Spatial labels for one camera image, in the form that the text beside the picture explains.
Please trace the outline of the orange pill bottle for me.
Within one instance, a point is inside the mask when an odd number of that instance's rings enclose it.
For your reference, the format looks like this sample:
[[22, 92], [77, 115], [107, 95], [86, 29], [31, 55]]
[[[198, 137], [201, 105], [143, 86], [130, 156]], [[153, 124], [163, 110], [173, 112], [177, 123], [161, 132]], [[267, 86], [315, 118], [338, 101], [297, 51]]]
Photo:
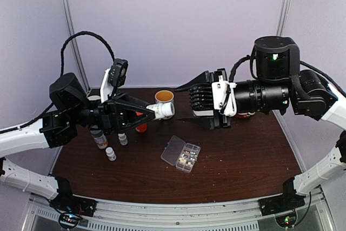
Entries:
[[[137, 112], [136, 115], [137, 115], [137, 116], [141, 116], [141, 115], [143, 115], [143, 114], [140, 113], [140, 112]], [[144, 133], [144, 132], [147, 131], [147, 128], [148, 128], [147, 124], [144, 123], [144, 124], [141, 124], [140, 126], [136, 127], [136, 131], [137, 131], [138, 133]]]

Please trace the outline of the grey-capped orange label bottle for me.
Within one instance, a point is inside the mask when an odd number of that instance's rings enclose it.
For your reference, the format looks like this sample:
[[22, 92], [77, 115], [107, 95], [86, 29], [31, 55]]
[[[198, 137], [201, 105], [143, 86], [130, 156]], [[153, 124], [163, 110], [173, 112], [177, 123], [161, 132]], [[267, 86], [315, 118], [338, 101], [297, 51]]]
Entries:
[[102, 130], [91, 129], [90, 132], [99, 149], [106, 149], [108, 147], [108, 140]]

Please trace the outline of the small white pill bottle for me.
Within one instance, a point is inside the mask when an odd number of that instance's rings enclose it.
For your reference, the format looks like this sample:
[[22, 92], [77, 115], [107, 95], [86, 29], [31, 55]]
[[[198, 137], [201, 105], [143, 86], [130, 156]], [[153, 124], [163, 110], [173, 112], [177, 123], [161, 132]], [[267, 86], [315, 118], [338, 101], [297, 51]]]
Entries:
[[110, 161], [115, 161], [116, 160], [116, 154], [115, 154], [114, 150], [111, 147], [107, 147], [105, 152], [106, 152], [106, 155], [107, 155], [107, 157], [108, 157], [108, 159]]

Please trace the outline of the clear plastic pill organizer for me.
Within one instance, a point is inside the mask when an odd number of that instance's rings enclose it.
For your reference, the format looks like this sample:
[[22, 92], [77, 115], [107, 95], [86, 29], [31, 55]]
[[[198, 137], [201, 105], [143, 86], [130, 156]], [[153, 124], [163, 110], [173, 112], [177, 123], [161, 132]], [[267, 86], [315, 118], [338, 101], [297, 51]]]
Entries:
[[[185, 141], [174, 135], [165, 146], [161, 154], [161, 159], [169, 165], [175, 166], [178, 170], [190, 173], [198, 160], [200, 151], [200, 146], [186, 143]], [[194, 159], [194, 165], [192, 167], [182, 167], [180, 164], [178, 164], [178, 159], [180, 157]]]

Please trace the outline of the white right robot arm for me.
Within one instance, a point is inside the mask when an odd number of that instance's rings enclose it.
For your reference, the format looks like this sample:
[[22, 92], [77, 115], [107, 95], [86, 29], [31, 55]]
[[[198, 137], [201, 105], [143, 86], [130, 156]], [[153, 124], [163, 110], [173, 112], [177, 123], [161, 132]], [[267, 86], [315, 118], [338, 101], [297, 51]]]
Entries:
[[345, 92], [326, 73], [300, 59], [290, 37], [255, 40], [250, 55], [230, 72], [205, 71], [176, 88], [187, 91], [194, 113], [188, 121], [209, 129], [227, 128], [231, 118], [277, 110], [345, 128]]

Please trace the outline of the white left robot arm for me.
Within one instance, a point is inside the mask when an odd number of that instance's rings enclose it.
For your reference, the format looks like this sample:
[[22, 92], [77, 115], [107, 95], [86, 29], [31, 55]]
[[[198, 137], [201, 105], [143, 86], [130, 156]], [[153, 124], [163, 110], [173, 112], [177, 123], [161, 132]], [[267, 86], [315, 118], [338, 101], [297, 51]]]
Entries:
[[12, 166], [8, 155], [38, 148], [56, 148], [68, 144], [78, 134], [77, 126], [96, 127], [105, 135], [125, 133], [155, 119], [147, 109], [148, 102], [121, 93], [107, 101], [91, 101], [75, 74], [59, 77], [49, 88], [50, 99], [56, 107], [27, 122], [1, 130], [1, 182], [56, 200], [67, 212], [78, 206], [68, 180], [47, 177], [17, 166]]

